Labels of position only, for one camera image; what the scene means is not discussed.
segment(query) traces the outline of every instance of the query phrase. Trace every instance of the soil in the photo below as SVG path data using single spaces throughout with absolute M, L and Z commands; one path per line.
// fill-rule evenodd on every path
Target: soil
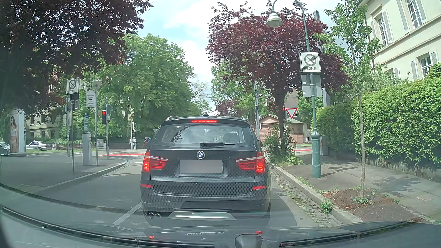
M 365 194 L 370 195 L 372 190 L 367 189 Z M 323 195 L 332 200 L 334 205 L 343 210 L 351 212 L 362 221 L 415 221 L 426 222 L 420 217 L 415 216 L 403 206 L 397 204 L 394 200 L 385 198 L 381 193 L 375 192 L 368 197 L 371 204 L 359 204 L 352 201 L 352 198 L 359 195 L 359 190 L 346 189 L 323 193 Z

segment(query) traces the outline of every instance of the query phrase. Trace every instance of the rear bumper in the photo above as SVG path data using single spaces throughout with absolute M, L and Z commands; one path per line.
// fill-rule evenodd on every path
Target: rear bumper
M 163 217 L 176 211 L 228 212 L 234 218 L 264 216 L 270 202 L 270 188 L 252 190 L 245 196 L 194 197 L 158 194 L 152 188 L 141 187 L 144 214 L 160 213 Z

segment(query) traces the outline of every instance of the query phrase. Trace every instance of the street lamp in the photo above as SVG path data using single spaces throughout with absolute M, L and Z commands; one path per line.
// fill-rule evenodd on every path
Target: street lamp
M 308 28 L 306 27 L 306 18 L 305 18 L 305 11 L 303 9 L 303 5 L 298 1 L 296 1 L 300 7 L 302 8 L 302 16 L 303 16 L 303 24 L 305 25 L 305 37 L 306 37 L 306 51 L 309 53 L 311 52 L 309 47 L 309 37 L 308 37 Z M 269 15 L 268 19 L 266 20 L 266 25 L 270 27 L 280 27 L 283 24 L 282 19 L 279 17 L 278 14 L 274 12 L 274 4 L 277 2 L 275 0 L 272 5 L 272 13 Z M 313 122 L 313 128 L 314 131 L 311 133 L 311 139 L 312 139 L 312 177 L 313 178 L 319 178 L 321 177 L 321 165 L 320 165 L 320 134 L 317 131 L 317 119 L 315 115 L 315 84 L 313 80 L 313 74 L 310 73 L 310 86 L 311 86 L 311 100 L 312 100 L 312 122 Z

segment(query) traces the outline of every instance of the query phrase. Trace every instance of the sky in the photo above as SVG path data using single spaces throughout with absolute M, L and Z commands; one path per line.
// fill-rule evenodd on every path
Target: sky
M 194 68 L 196 77 L 192 80 L 199 80 L 207 84 L 207 100 L 211 107 L 214 104 L 209 99 L 211 79 L 211 67 L 205 47 L 208 45 L 208 22 L 215 16 L 212 6 L 222 2 L 229 9 L 237 9 L 245 0 L 152 0 L 153 8 L 150 8 L 141 17 L 144 21 L 144 29 L 139 30 L 140 36 L 148 33 L 168 39 L 176 43 L 185 51 L 185 58 L 189 65 Z M 291 8 L 293 0 L 278 0 L 274 5 L 274 11 L 282 8 Z M 333 9 L 340 0 L 308 0 L 306 12 L 312 13 L 318 10 L 320 19 L 328 26 L 335 24 L 330 17 L 324 13 L 325 9 Z M 266 0 L 249 0 L 248 5 L 255 13 L 266 11 Z

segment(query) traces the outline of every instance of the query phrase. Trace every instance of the window shutter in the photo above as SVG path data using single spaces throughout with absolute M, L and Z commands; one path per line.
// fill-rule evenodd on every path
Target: window shutter
M 416 64 L 415 64 L 415 60 L 412 60 L 411 61 L 411 68 L 412 68 L 412 78 L 415 80 L 415 79 L 418 79 L 418 74 L 417 74 L 417 71 L 416 71 Z
M 424 22 L 427 20 L 426 13 L 424 12 L 424 9 L 422 8 L 421 0 L 416 0 L 416 4 L 418 5 L 419 13 L 421 15 L 421 20 Z
M 372 36 L 374 38 L 376 38 L 377 37 L 377 32 L 375 32 L 375 26 L 374 26 L 374 22 L 373 21 L 370 22 L 370 26 L 372 27 Z
M 431 52 L 431 53 L 430 53 L 430 59 L 432 60 L 432 64 L 436 64 L 436 63 L 438 63 L 438 60 L 437 60 L 437 52 Z
M 383 11 L 383 19 L 385 21 L 385 25 L 386 25 L 386 31 L 387 31 L 387 38 L 389 40 L 389 43 L 393 42 L 393 37 L 392 37 L 392 32 L 390 31 L 390 26 L 389 26 L 389 18 L 387 16 L 386 10 Z
M 400 79 L 400 70 L 398 68 L 393 69 L 393 74 L 396 78 Z
M 407 24 L 406 15 L 404 14 L 403 2 L 401 0 L 396 0 L 396 4 L 398 5 L 398 10 L 400 11 L 401 21 L 403 22 L 404 31 L 409 33 L 411 29 Z

